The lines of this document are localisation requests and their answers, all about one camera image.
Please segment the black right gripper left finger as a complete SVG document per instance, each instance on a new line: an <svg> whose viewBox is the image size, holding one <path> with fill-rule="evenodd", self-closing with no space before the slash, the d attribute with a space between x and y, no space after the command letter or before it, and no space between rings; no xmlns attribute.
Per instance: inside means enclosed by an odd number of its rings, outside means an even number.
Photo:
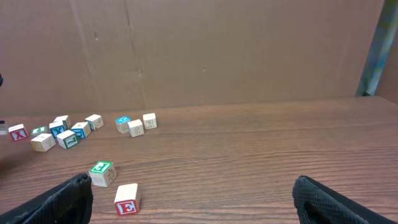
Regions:
<svg viewBox="0 0 398 224"><path fill-rule="evenodd" d="M91 177L78 174L1 215L5 224L88 224L93 206Z"/></svg>

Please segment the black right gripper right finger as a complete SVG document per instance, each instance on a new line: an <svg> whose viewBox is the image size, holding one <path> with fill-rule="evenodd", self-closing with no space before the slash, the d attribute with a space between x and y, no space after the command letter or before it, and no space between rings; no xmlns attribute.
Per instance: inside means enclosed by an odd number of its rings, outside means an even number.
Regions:
<svg viewBox="0 0 398 224"><path fill-rule="evenodd" d="M292 196L300 224L397 224L305 175Z"/></svg>

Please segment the red E wooden block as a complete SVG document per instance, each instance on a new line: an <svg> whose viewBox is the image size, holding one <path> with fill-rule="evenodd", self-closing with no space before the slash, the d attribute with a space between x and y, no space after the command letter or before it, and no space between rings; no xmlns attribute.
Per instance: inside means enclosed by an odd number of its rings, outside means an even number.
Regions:
<svg viewBox="0 0 398 224"><path fill-rule="evenodd" d="M139 213L141 195L137 183L120 185L114 199L114 207L119 216Z"/></svg>

